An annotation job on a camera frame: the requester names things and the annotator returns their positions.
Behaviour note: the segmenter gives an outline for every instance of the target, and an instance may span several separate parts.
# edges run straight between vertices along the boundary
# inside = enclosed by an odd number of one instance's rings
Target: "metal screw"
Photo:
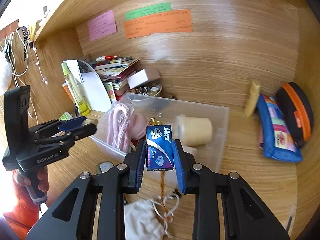
[[[230,173],[230,177],[232,179],[239,179],[239,174],[233,171],[233,172]]]
[[[127,167],[127,164],[125,164],[125,163],[120,163],[120,164],[118,164],[118,170],[124,170],[126,167]]]
[[[85,171],[85,172],[80,174],[80,178],[81,179],[87,179],[87,178],[89,178],[89,175],[90,175],[90,173]]]
[[[202,169],[202,165],[200,163],[195,163],[192,165],[192,167],[195,169],[195,170],[201,170]]]

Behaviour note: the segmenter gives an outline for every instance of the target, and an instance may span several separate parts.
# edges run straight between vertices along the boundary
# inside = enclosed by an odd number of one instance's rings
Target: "pink sticky note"
[[[88,22],[90,41],[117,32],[115,17],[110,10]]]

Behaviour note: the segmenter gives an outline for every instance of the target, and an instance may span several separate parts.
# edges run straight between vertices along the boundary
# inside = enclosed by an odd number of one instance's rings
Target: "human hand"
[[[21,187],[31,185],[30,179],[23,176],[19,170],[16,170],[13,174],[13,179],[16,184]],[[48,168],[47,166],[43,166],[38,172],[38,189],[42,192],[46,193],[49,190],[49,182],[48,182]]]

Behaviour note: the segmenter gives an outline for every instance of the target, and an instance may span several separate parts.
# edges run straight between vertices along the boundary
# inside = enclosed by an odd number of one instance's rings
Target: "clear plastic container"
[[[121,98],[121,102],[132,104],[135,107],[135,111],[143,114],[148,120],[151,117],[155,117],[161,120],[163,124],[170,124],[173,135],[177,134],[175,133],[175,119],[178,115],[208,118],[213,128],[212,141],[206,145],[195,147],[197,149],[195,159],[196,162],[202,163],[212,171],[219,172],[228,131],[228,107],[210,106],[132,93],[124,95]],[[91,136],[91,138],[110,158],[122,162],[126,153],[105,143],[105,136],[108,130],[108,119],[105,116],[100,118],[97,133]],[[157,180],[160,179],[160,174],[156,171],[148,171],[146,175]],[[167,171],[165,179],[168,186],[176,186],[175,171]]]

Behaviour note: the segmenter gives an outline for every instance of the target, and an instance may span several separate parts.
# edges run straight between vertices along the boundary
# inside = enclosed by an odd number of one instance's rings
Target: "stack of books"
[[[127,78],[136,73],[135,63],[138,61],[132,57],[124,57],[91,63],[112,102],[118,101],[125,92],[130,90]]]

